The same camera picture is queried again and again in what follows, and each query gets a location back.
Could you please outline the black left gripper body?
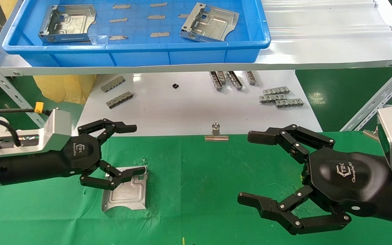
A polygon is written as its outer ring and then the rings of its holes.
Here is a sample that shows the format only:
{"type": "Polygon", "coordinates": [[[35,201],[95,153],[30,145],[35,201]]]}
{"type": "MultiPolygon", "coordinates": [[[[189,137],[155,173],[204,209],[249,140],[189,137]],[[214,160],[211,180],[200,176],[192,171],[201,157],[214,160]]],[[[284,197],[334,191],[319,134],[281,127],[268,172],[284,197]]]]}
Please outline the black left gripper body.
{"type": "Polygon", "coordinates": [[[57,150],[11,157],[0,157],[0,184],[11,185],[56,177],[90,174],[101,160],[97,138],[74,136],[57,150]]]}

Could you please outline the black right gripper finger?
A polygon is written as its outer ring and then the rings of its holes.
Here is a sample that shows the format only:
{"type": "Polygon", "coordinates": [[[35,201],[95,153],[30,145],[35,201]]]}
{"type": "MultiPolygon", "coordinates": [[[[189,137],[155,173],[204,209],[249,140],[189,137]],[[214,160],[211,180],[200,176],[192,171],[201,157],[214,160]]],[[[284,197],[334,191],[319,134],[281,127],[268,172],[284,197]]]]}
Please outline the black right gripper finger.
{"type": "Polygon", "coordinates": [[[284,128],[269,127],[266,131],[249,131],[247,141],[263,145],[279,145],[300,164],[306,163],[310,155],[305,145],[313,149],[325,147],[332,149],[335,145],[334,139],[296,124],[284,128]]]}
{"type": "Polygon", "coordinates": [[[238,203],[257,209],[263,219],[279,223],[289,234],[311,234],[344,229],[351,218],[337,207],[329,206],[330,215],[299,218],[292,211],[307,201],[313,193],[311,186],[305,185],[281,202],[269,197],[240,192],[238,203]]]}

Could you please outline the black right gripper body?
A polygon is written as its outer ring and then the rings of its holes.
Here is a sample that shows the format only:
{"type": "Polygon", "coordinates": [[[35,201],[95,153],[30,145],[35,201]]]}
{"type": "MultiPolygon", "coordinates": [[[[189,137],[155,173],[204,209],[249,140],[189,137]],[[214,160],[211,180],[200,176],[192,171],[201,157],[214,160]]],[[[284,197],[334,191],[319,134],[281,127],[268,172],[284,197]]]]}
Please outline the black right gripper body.
{"type": "Polygon", "coordinates": [[[326,212],[392,222],[392,171],[383,156],[318,149],[308,157],[306,184],[313,188],[310,199],[326,212]]]}

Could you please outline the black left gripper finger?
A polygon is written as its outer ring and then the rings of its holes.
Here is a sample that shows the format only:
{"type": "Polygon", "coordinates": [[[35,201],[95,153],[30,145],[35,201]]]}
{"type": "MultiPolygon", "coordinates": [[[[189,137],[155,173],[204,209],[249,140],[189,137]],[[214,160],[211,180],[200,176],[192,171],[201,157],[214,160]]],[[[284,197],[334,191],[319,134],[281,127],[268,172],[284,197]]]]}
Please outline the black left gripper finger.
{"type": "Polygon", "coordinates": [[[80,177],[80,183],[83,186],[98,188],[103,190],[114,190],[120,184],[130,182],[133,176],[141,175],[146,172],[145,166],[138,166],[136,168],[118,170],[111,164],[104,160],[98,161],[92,170],[84,171],[80,177]],[[100,179],[96,177],[89,176],[91,173],[96,171],[96,169],[101,169],[103,172],[107,173],[111,180],[100,179]]]}
{"type": "Polygon", "coordinates": [[[78,135],[87,134],[90,135],[93,132],[104,130],[97,137],[97,141],[99,145],[104,144],[114,133],[122,134],[122,133],[130,133],[136,132],[136,125],[126,125],[122,121],[110,121],[106,118],[102,120],[97,120],[91,122],[89,124],[82,125],[78,127],[78,135]]]}

